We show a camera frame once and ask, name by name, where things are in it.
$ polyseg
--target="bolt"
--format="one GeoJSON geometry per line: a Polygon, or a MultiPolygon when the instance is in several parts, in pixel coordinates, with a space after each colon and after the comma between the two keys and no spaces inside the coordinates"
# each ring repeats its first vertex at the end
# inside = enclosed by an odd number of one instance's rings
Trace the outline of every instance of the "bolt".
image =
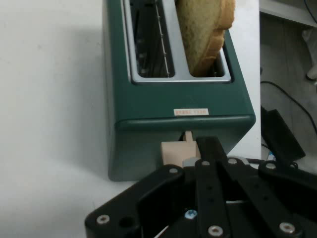
{"type": "Polygon", "coordinates": [[[237,164],[238,163],[238,161],[236,160],[236,159],[229,159],[228,160],[228,163],[230,163],[230,164],[232,164],[232,165],[235,165],[235,164],[237,164]]]}
{"type": "Polygon", "coordinates": [[[170,170],[169,170],[169,172],[170,172],[171,174],[175,174],[175,173],[177,173],[177,172],[178,172],[178,170],[177,170],[177,169],[175,169],[175,168],[172,168],[172,169],[170,169],[170,170]]]}
{"type": "Polygon", "coordinates": [[[208,161],[202,161],[202,165],[204,165],[204,166],[209,166],[210,163],[209,163],[208,161]]]}
{"type": "Polygon", "coordinates": [[[282,222],[279,225],[279,228],[281,229],[281,231],[287,234],[293,234],[295,232],[295,226],[288,222],[282,222]]]}
{"type": "Polygon", "coordinates": [[[97,218],[97,223],[99,225],[104,225],[106,223],[108,223],[110,221],[110,216],[108,215],[101,215],[101,216],[98,216],[97,218]]]}
{"type": "Polygon", "coordinates": [[[208,233],[212,237],[220,237],[223,235],[223,229],[219,226],[211,226],[208,228],[208,233]]]}
{"type": "Polygon", "coordinates": [[[185,218],[186,218],[186,219],[189,219],[189,220],[194,219],[196,216],[197,216],[197,212],[196,212],[195,210],[188,210],[188,211],[185,213],[185,218]]]}
{"type": "Polygon", "coordinates": [[[270,170],[275,170],[276,169],[276,165],[273,164],[273,163],[268,163],[266,164],[265,166],[267,169],[270,169],[270,170]]]}

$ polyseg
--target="toast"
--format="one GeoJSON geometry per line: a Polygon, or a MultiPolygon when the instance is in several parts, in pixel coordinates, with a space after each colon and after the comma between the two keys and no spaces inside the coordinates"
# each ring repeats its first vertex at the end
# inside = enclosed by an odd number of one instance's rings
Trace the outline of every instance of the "toast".
{"type": "Polygon", "coordinates": [[[232,26],[235,0],[178,0],[177,15],[190,73],[205,77],[232,26]]]}

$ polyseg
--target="toaster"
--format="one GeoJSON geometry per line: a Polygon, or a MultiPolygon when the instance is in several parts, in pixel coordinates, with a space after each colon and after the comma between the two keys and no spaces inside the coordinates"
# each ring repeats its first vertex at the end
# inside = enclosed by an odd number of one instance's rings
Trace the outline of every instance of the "toaster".
{"type": "Polygon", "coordinates": [[[174,0],[104,0],[108,175],[139,180],[160,144],[216,136],[226,153],[256,121],[229,31],[206,77],[189,71],[174,0]]]}

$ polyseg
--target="toaster slot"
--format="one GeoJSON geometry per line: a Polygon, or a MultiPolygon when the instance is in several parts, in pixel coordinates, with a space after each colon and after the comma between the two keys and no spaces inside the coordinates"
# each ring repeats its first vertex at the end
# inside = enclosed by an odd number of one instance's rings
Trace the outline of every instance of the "toaster slot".
{"type": "Polygon", "coordinates": [[[231,82],[223,49],[207,77],[190,74],[175,0],[121,2],[131,83],[231,82]]]}
{"type": "Polygon", "coordinates": [[[145,78],[175,75],[161,0],[130,0],[137,72],[145,78]]]}

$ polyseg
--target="white surface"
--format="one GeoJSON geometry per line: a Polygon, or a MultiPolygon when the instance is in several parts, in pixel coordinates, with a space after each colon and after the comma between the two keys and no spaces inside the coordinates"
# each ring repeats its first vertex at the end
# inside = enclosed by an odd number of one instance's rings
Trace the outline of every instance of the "white surface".
{"type": "MultiPolygon", "coordinates": [[[[0,237],[84,238],[132,184],[106,175],[101,14],[101,0],[0,0],[0,237]]],[[[260,158],[258,1],[237,0],[231,34],[258,117],[231,154],[260,158]]]]}
{"type": "MultiPolygon", "coordinates": [[[[307,3],[317,17],[316,0],[307,0],[307,3]]],[[[312,16],[307,11],[304,0],[260,0],[260,11],[309,26],[317,27],[312,16]]]]}

